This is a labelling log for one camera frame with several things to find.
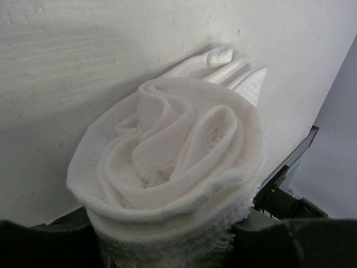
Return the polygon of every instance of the rolled white towel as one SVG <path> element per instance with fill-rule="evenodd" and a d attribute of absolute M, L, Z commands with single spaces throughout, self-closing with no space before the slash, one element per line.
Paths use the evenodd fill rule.
<path fill-rule="evenodd" d="M 266 155 L 255 107 L 266 69 L 240 72 L 248 58 L 232 57 L 188 59 L 88 127 L 67 185 L 108 266 L 217 267 L 230 249 Z"/>

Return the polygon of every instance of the folded towel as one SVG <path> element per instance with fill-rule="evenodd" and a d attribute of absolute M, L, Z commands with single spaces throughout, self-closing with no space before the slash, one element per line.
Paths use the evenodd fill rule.
<path fill-rule="evenodd" d="M 266 151 L 266 68 L 218 47 L 93 122 L 68 169 L 110 267 L 217 267 L 247 217 Z"/>

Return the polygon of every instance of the white surface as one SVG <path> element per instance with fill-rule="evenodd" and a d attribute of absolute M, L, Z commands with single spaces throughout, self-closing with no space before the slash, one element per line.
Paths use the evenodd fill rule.
<path fill-rule="evenodd" d="M 357 219 L 357 39 L 316 118 L 320 127 L 292 184 L 333 218 Z"/>
<path fill-rule="evenodd" d="M 209 44 L 268 65 L 263 178 L 308 133 L 357 32 L 345 1 L 38 1 L 0 5 L 0 215 L 26 225 L 77 204 L 66 170 L 89 123 Z"/>

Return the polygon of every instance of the fuzzy towel texture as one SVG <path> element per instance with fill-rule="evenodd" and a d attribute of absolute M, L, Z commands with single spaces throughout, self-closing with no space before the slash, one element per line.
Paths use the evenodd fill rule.
<path fill-rule="evenodd" d="M 217 267 L 263 167 L 266 68 L 218 47 L 93 122 L 68 169 L 110 267 Z"/>

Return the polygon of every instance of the white towel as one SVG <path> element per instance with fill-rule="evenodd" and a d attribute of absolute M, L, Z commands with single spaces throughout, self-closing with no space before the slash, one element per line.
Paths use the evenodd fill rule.
<path fill-rule="evenodd" d="M 229 251 L 266 155 L 266 68 L 232 59 L 229 47 L 190 58 L 88 127 L 67 185 L 108 266 L 217 267 Z"/>

